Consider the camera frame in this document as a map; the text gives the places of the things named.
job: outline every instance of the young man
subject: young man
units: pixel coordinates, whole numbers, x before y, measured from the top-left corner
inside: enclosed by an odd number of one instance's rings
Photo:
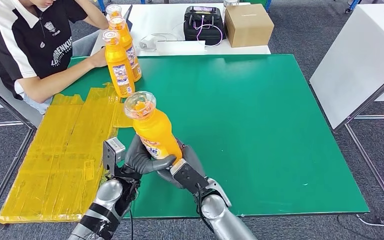
[[[99,29],[108,21],[89,0],[0,0],[0,76],[17,99],[44,114],[52,97],[93,68],[107,65],[104,49],[88,56],[98,32],[73,42],[69,21]]]

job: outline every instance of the yellow tape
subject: yellow tape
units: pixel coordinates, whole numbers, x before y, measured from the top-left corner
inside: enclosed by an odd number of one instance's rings
[[[114,87],[80,96],[57,94],[0,211],[0,223],[78,221],[102,180],[103,141],[120,107]]]
[[[126,116],[124,104],[117,103],[114,113],[114,128],[131,128],[132,126],[133,119]]]

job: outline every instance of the orange bottle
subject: orange bottle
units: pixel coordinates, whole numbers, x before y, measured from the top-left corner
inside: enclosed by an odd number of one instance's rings
[[[109,15],[109,19],[112,17],[119,17],[122,15],[122,6],[117,4],[110,4],[106,7],[105,11]]]
[[[134,75],[126,51],[119,43],[116,31],[106,30],[102,34],[105,41],[105,59],[115,91],[121,98],[127,98],[135,92]]]
[[[156,109],[157,100],[147,91],[138,91],[124,102],[124,112],[133,119],[133,128],[143,145],[155,159],[175,155],[182,158],[182,151],[172,134],[172,124],[164,112]]]
[[[138,56],[136,55],[133,39],[130,35],[126,20],[121,16],[111,17],[109,20],[109,29],[118,31],[120,35],[120,44],[124,47],[127,57],[130,60],[133,70],[134,81],[137,82],[142,77],[141,67],[139,66]]]

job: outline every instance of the bottle cap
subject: bottle cap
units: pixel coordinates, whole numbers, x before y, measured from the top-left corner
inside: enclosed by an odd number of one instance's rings
[[[124,113],[131,119],[146,119],[157,105],[155,96],[148,91],[137,91],[124,102]]]
[[[120,35],[117,31],[106,30],[102,33],[102,39],[107,45],[116,45],[119,43]]]
[[[106,7],[106,13],[109,15],[109,19],[122,15],[122,6],[117,4],[110,4]]]
[[[122,30],[126,25],[126,20],[122,16],[115,16],[109,20],[109,28],[112,30]]]

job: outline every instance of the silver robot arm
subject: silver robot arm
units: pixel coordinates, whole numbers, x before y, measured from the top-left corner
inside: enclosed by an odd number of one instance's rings
[[[68,240],[110,240],[137,196],[142,175],[126,166],[126,148],[116,138],[103,143],[103,165],[109,178],[96,193],[95,200],[81,218]]]
[[[173,178],[193,194],[200,216],[210,224],[218,240],[257,240],[245,223],[229,208],[223,188],[212,178],[201,176],[184,159],[170,169]]]
[[[244,222],[230,210],[231,203],[216,181],[209,178],[208,182],[217,184],[221,190],[204,197],[201,204],[202,215],[211,224],[218,240],[257,240]]]

